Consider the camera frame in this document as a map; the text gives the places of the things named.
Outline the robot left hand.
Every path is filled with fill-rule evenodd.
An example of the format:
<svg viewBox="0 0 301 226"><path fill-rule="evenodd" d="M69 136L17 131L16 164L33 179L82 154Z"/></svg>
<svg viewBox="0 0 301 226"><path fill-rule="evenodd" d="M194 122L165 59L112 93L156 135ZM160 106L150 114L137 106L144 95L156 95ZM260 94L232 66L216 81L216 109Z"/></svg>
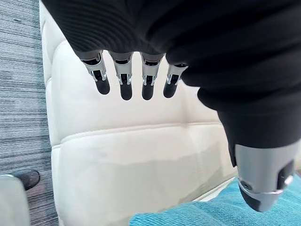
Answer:
<svg viewBox="0 0 301 226"><path fill-rule="evenodd" d="M301 146L298 0L45 0L75 54L163 54L224 126L245 202L271 209Z"/></svg>

